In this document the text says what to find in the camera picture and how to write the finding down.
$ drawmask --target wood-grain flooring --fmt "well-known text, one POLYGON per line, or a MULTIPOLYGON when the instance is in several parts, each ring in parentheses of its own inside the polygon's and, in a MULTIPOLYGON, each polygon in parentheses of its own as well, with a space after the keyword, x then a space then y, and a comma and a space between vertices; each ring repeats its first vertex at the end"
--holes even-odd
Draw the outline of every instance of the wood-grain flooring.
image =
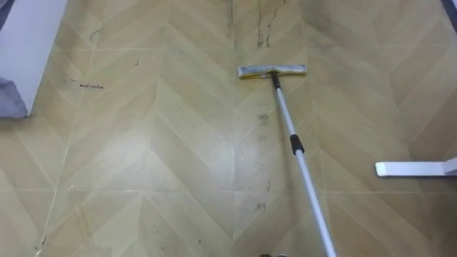
POLYGON ((439 0, 69 0, 32 116, 0 121, 0 256, 325 256, 271 82, 283 77, 339 256, 457 254, 439 0))

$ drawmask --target white furniture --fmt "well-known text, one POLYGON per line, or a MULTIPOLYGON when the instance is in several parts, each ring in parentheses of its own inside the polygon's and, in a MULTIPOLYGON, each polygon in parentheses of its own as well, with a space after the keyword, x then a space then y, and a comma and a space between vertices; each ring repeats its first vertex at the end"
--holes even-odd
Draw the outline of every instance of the white furniture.
POLYGON ((0 77, 14 82, 15 94, 23 101, 27 115, 31 113, 67 1, 16 0, 0 31, 0 77))
POLYGON ((447 161, 384 161, 376 163, 378 176, 457 176, 457 158, 447 161))

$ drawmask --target black handle grip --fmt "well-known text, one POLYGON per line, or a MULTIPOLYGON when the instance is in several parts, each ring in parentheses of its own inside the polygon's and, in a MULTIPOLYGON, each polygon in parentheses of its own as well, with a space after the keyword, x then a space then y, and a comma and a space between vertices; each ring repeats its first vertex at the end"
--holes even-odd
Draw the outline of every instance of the black handle grip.
POLYGON ((295 154, 297 150, 301 150, 303 153, 305 152, 305 148, 301 144, 300 138, 296 134, 291 136, 291 145, 293 154, 295 154))
POLYGON ((280 89, 281 85, 279 83, 279 77, 278 77, 278 72, 277 71, 272 71, 270 72, 271 75, 271 80, 273 81, 273 86, 276 89, 280 89))

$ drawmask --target mop handle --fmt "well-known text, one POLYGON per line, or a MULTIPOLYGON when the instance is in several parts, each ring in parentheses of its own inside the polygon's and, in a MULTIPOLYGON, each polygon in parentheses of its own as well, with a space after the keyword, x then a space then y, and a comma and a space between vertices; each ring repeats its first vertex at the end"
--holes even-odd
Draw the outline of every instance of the mop handle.
POLYGON ((284 116, 284 120, 287 124, 287 129, 289 135, 291 136, 291 145, 293 154, 297 158, 298 165, 301 169, 301 174, 303 175, 303 180, 306 185, 306 190, 308 191, 308 197, 311 202, 311 206, 313 208, 314 218, 316 218, 319 232, 321 233, 321 238, 323 241, 323 245, 327 252, 327 257, 336 257, 335 248, 333 247, 333 243, 330 237, 330 233, 328 232, 328 227, 326 224, 326 220, 323 217, 321 206, 319 205, 319 200, 316 195, 316 191, 314 190, 313 182, 309 175, 308 168, 306 167, 305 157, 304 157, 304 149, 300 142, 300 138, 295 133, 295 128, 293 127, 292 118, 290 113, 288 112, 286 101, 284 100, 283 92, 281 90, 281 85, 279 83, 278 75, 275 72, 271 72, 271 79, 273 81, 273 86, 276 90, 276 95, 278 96, 279 106, 281 107, 281 111, 284 116))

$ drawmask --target mop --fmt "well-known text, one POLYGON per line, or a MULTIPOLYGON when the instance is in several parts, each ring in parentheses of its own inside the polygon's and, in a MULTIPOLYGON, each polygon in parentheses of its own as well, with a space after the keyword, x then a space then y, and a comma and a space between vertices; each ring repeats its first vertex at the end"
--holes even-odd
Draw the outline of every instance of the mop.
POLYGON ((327 224, 325 218, 323 217, 319 201, 314 190, 313 182, 309 175, 308 168, 306 167, 305 162, 305 149, 301 144, 300 138, 295 133, 295 128, 293 127, 291 115, 288 112, 286 101, 284 100, 283 92, 281 90, 281 85, 279 83, 280 75, 306 75, 306 66, 304 65, 271 65, 271 66, 240 66, 238 67, 238 77, 241 79, 252 79, 252 78, 267 78, 271 77, 273 82, 273 87, 275 88, 276 95, 278 96, 279 106, 284 116, 284 120, 287 125, 287 129, 290 135, 292 152, 297 158, 298 165, 300 166, 301 173, 303 175, 303 180, 306 185, 306 190, 308 191, 308 197, 311 202, 311 207, 313 208, 314 217, 316 218, 319 232, 321 233, 321 238, 323 245, 326 249, 328 257, 336 257, 336 252, 333 247, 333 243, 328 232, 327 224))

